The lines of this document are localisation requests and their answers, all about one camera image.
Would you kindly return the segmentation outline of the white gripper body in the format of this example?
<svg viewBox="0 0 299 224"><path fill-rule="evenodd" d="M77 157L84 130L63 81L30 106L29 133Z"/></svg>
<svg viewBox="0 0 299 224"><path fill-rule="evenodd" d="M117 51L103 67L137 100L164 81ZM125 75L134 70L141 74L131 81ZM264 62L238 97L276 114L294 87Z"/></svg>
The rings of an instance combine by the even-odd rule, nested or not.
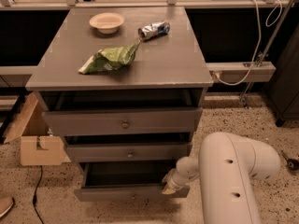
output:
<svg viewBox="0 0 299 224"><path fill-rule="evenodd" d="M175 191L179 191L198 176L198 160L192 157L182 157L177 161L176 167L164 176L162 183L164 186L168 185Z"/></svg>

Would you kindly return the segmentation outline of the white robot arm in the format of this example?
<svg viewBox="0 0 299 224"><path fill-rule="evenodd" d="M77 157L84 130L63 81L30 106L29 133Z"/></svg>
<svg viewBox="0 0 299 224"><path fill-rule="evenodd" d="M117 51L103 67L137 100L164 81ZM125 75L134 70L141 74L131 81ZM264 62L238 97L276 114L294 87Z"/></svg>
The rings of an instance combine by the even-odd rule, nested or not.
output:
<svg viewBox="0 0 299 224"><path fill-rule="evenodd" d="M179 159L165 175L162 194L173 194L198 179L204 224L262 224L250 180L273 177L279 168L278 153L266 143L211 133L197 158Z"/></svg>

